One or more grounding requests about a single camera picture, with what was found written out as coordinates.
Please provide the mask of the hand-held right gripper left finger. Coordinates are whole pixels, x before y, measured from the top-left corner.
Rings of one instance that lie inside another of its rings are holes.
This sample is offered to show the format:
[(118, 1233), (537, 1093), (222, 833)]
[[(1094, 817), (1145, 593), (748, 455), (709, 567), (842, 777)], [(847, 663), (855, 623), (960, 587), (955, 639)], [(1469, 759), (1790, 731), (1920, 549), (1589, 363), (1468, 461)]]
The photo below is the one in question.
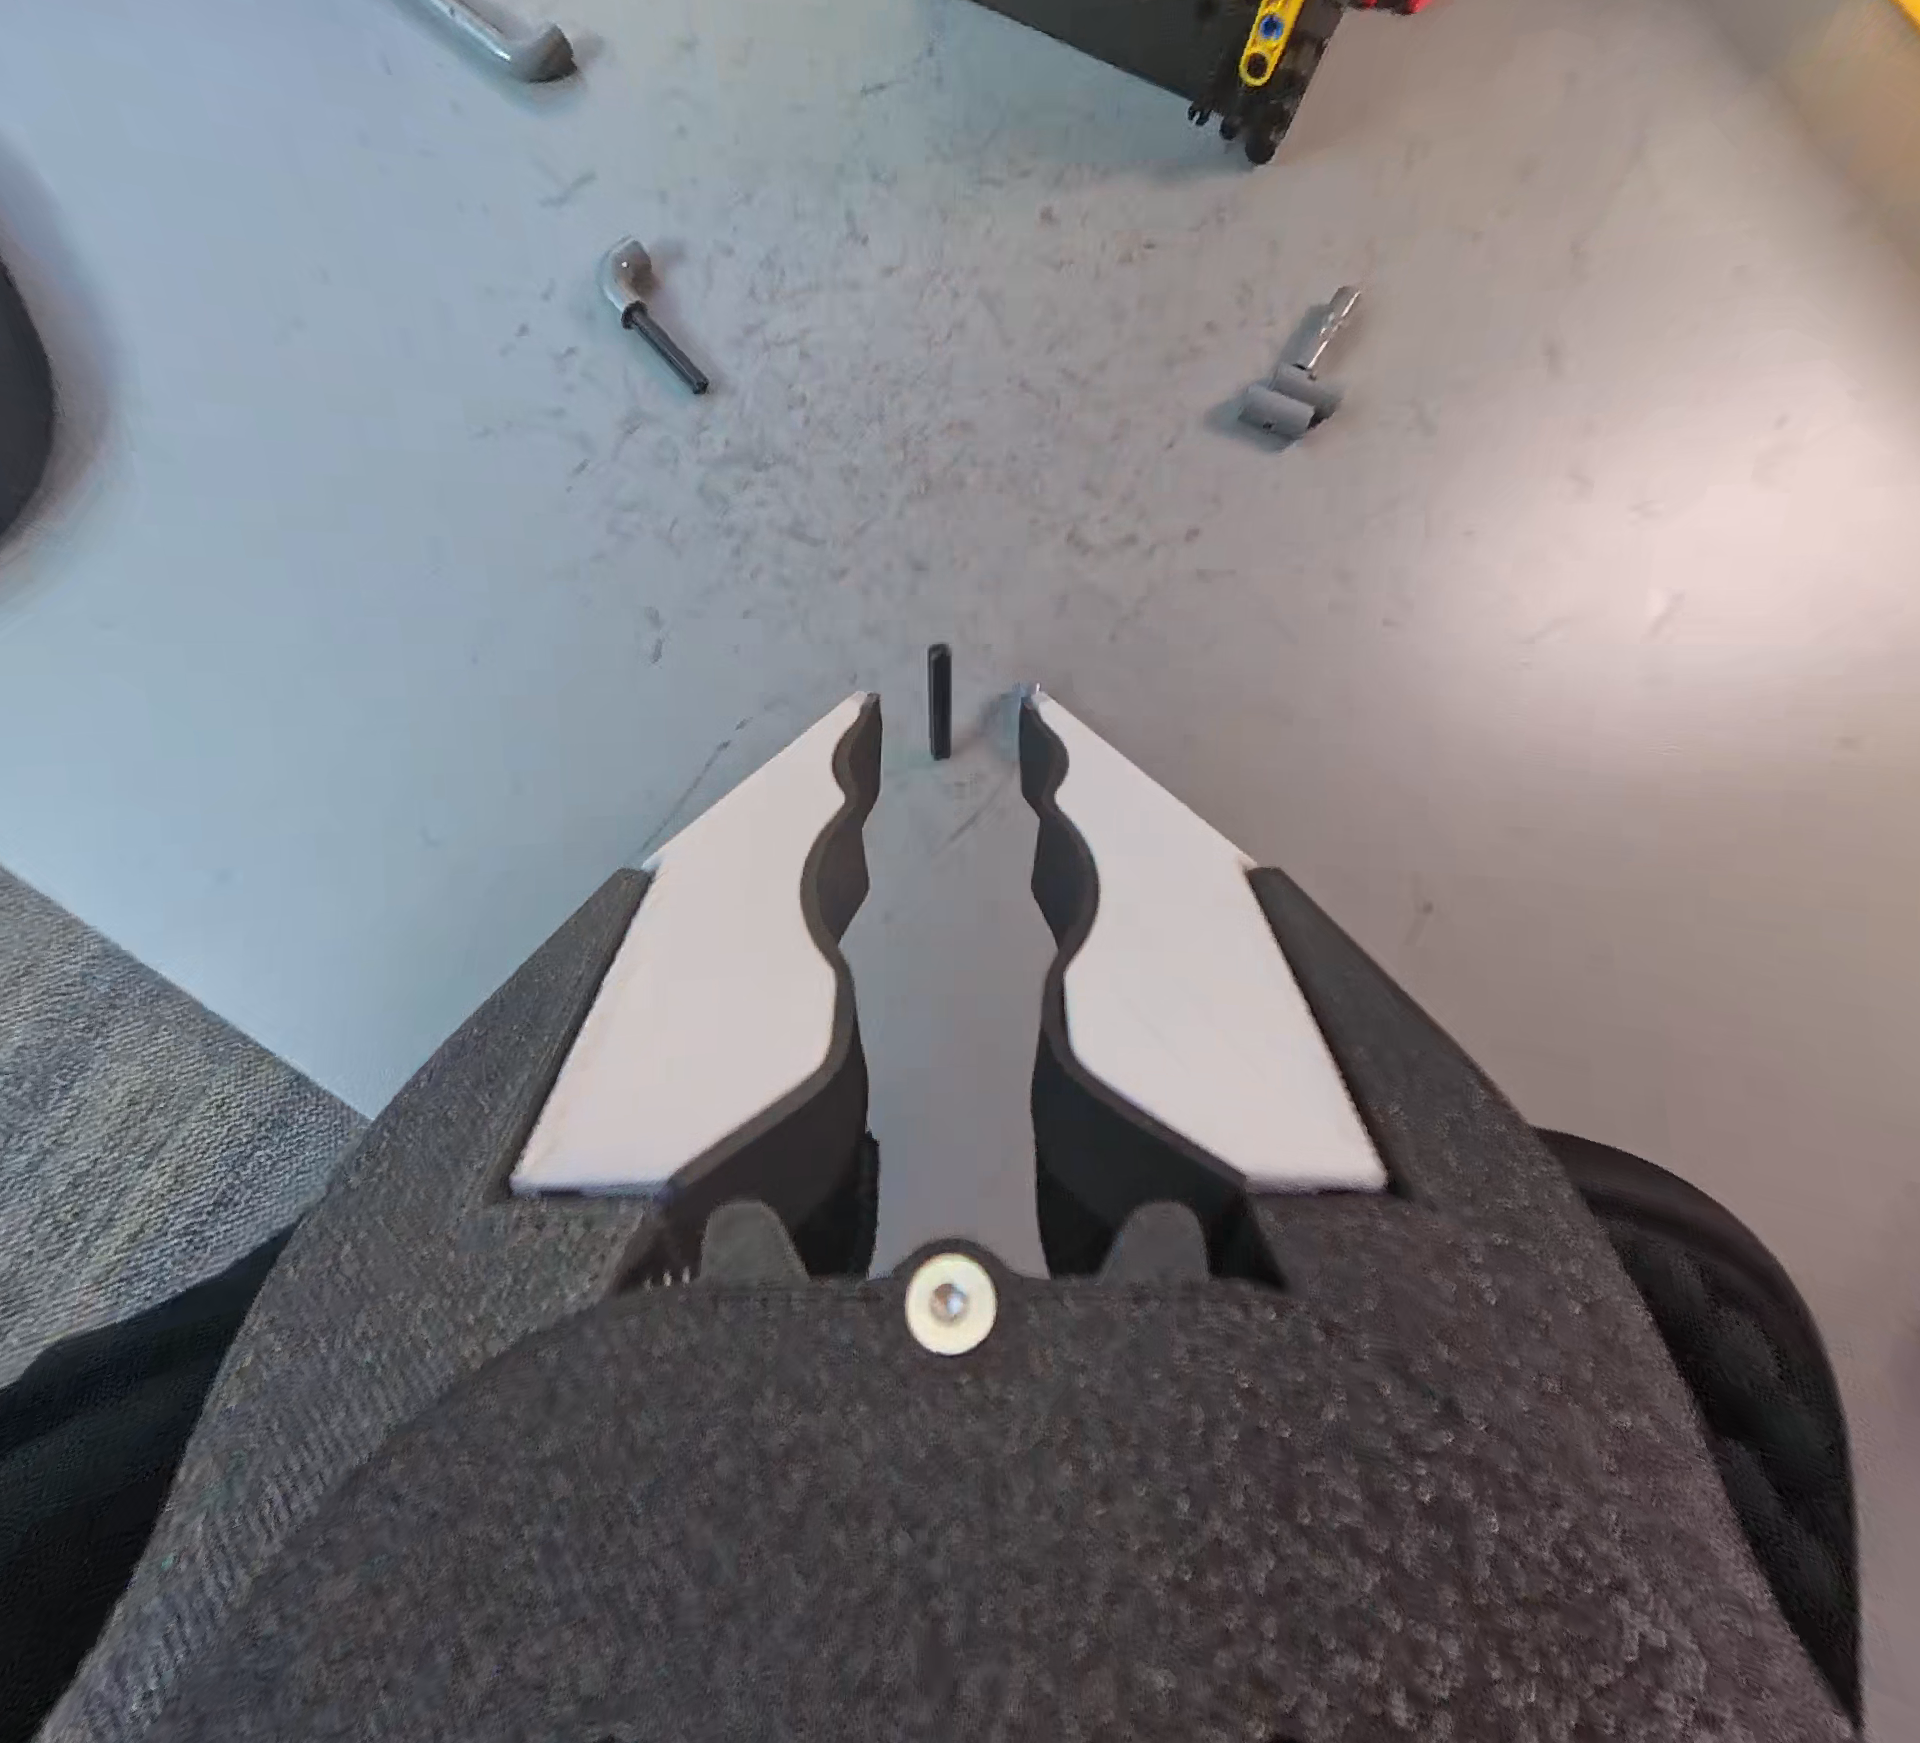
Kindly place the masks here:
[(855, 691), (640, 865), (636, 911), (509, 1169), (641, 1205), (690, 1260), (764, 1205), (809, 1274), (865, 1274), (878, 1139), (843, 939), (868, 889), (882, 703)]

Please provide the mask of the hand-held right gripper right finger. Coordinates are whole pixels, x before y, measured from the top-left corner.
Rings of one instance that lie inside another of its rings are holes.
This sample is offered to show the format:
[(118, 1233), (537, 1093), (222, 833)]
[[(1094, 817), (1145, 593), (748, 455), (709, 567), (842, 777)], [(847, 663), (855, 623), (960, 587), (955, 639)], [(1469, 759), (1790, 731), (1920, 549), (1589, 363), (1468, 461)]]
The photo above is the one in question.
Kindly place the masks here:
[(1051, 941), (1030, 1077), (1036, 1227), (1097, 1274), (1139, 1217), (1204, 1274), (1280, 1276), (1256, 1207), (1389, 1171), (1256, 891), (1253, 859), (1046, 693), (1018, 701)]

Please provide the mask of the black mesh office chair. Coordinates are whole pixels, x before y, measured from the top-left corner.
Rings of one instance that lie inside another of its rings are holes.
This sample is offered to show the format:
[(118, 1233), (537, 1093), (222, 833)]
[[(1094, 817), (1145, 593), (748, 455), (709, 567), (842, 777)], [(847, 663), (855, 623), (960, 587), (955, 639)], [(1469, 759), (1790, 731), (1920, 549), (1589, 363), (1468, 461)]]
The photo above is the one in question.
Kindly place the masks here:
[(511, 1195), (614, 873), (283, 1225), (33, 1738), (1862, 1738), (1791, 1276), (1253, 883), (1387, 1197), (1259, 1203), (1277, 1276), (1147, 1217), (828, 1276), (756, 1201), (686, 1262)]

